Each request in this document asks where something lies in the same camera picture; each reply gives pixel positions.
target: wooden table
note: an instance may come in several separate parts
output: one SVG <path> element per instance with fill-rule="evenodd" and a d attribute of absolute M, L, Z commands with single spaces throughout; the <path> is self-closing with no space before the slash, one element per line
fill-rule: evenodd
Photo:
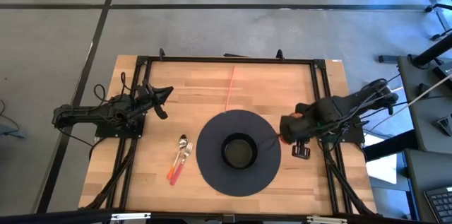
<path fill-rule="evenodd" d="M 127 83 L 130 85 L 135 62 L 136 56 L 118 56 L 109 97 L 120 93 L 122 71 L 126 72 Z M 327 60 L 326 65 L 331 94 L 347 95 L 342 62 Z M 196 143 L 206 122 L 225 111 L 233 66 L 234 75 L 227 108 L 255 112 L 265 118 L 276 131 L 279 131 L 282 114 L 293 112 L 298 102 L 314 101 L 311 74 L 307 65 L 153 62 L 150 83 L 156 88 L 174 86 L 174 91 L 164 106 L 168 119 L 159 119 L 152 110 L 146 117 L 143 137 L 138 141 L 133 164 L 127 210 L 332 214 L 325 163 L 316 140 L 311 140 L 308 145 L 311 149 L 309 160 L 292 157 L 291 146 L 281 145 L 281 164 L 275 179 L 264 190 L 251 196 L 227 196 L 211 188 L 201 176 L 196 162 L 196 150 L 188 158 L 177 184 L 170 186 L 166 174 L 177 153 L 179 137 L 186 134 L 189 140 Z M 319 88 L 323 89 L 320 71 L 317 74 Z M 108 138 L 94 150 L 80 206 L 89 204 L 110 178 L 118 143 L 119 139 Z M 367 207 L 375 211 L 362 152 L 350 143 L 342 143 L 341 146 L 347 180 Z M 114 206 L 119 205 L 121 184 L 120 181 Z M 343 212 L 343 198 L 337 181 L 335 187 L 339 208 Z"/>

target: orange handle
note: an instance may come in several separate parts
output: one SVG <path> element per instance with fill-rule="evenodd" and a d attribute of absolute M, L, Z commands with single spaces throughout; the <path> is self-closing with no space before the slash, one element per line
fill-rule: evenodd
<path fill-rule="evenodd" d="M 179 167 L 177 167 L 177 170 L 176 170 L 175 174 L 173 175 L 173 177 L 171 179 L 171 182 L 170 182 L 171 185 L 175 185 L 176 184 L 177 178 L 179 178 L 179 175 L 181 174 L 181 171 L 182 171 L 183 167 L 184 167 L 184 161 L 182 161 L 179 164 Z"/>
<path fill-rule="evenodd" d="M 169 172 L 168 172 L 167 179 L 168 179 L 169 181 L 171 181 L 172 174 L 174 173 L 174 169 L 175 169 L 176 164 L 177 164 L 177 159 L 179 158 L 179 155 L 180 155 L 180 154 L 181 154 L 181 151 L 179 150 L 179 151 L 177 152 L 176 159 L 175 159 L 174 162 L 172 163 L 172 167 L 171 167 L 171 169 L 170 169 Z"/>

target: fork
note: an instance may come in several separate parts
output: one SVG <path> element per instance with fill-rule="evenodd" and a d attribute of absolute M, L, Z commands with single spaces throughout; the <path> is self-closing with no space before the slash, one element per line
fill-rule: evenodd
<path fill-rule="evenodd" d="M 182 158 L 182 161 L 179 164 L 179 167 L 177 167 L 177 170 L 176 170 L 175 174 L 171 178 L 171 182 L 170 182 L 171 185 L 175 185 L 176 184 L 177 178 L 179 178 L 179 175 L 181 174 L 182 168 L 184 167 L 185 160 L 190 155 L 192 148 L 193 148 L 193 143 L 189 142 L 186 145 L 186 148 L 185 148 L 185 151 L 184 151 L 184 158 Z"/>

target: concrete floor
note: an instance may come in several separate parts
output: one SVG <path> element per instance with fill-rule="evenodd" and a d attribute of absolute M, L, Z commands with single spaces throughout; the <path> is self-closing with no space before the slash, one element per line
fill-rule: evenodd
<path fill-rule="evenodd" d="M 0 3 L 103 3 L 104 0 L 0 0 Z M 113 0 L 115 4 L 424 4 L 429 0 Z M 58 131 L 52 110 L 71 100 L 90 48 L 100 11 L 0 10 L 0 99 L 6 115 L 28 133 L 0 140 L 0 215 L 29 213 L 40 188 Z M 380 54 L 419 54 L 442 32 L 434 13 L 413 11 L 110 11 L 82 105 L 96 105 L 92 88 L 105 87 L 117 55 L 221 56 L 342 59 L 350 91 L 375 78 L 396 75 Z M 400 79 L 391 82 L 396 88 Z M 387 114 L 374 116 L 377 123 Z M 399 134 L 411 128 L 400 113 L 376 132 Z M 92 142 L 94 126 L 77 125 L 73 134 Z M 71 141 L 55 187 L 50 211 L 76 209 L 88 168 L 86 146 Z M 384 213 L 385 200 L 380 200 Z"/>

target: utensil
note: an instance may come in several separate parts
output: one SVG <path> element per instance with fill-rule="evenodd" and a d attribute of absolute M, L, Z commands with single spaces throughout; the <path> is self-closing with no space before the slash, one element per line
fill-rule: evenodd
<path fill-rule="evenodd" d="M 188 142 L 189 142 L 189 140 L 185 136 L 185 134 L 183 134 L 179 138 L 179 151 L 177 152 L 176 159 L 174 160 L 174 163 L 172 163 L 172 167 L 169 170 L 168 175 L 167 175 L 167 179 L 170 180 L 170 181 L 171 181 L 171 178 L 172 178 L 172 174 L 174 173 L 174 169 L 176 167 L 177 160 L 179 159 L 179 156 L 181 155 L 182 149 L 187 145 Z"/>
<path fill-rule="evenodd" d="M 177 167 L 177 170 L 175 172 L 175 174 L 173 175 L 170 184 L 171 185 L 175 185 L 177 178 L 179 178 L 179 175 L 181 174 L 182 168 L 184 167 L 184 163 L 186 158 L 190 155 L 191 150 L 193 148 L 193 143 L 190 142 L 186 145 L 185 151 L 184 151 L 184 158 L 182 159 L 181 163 L 179 164 L 179 167 Z"/>

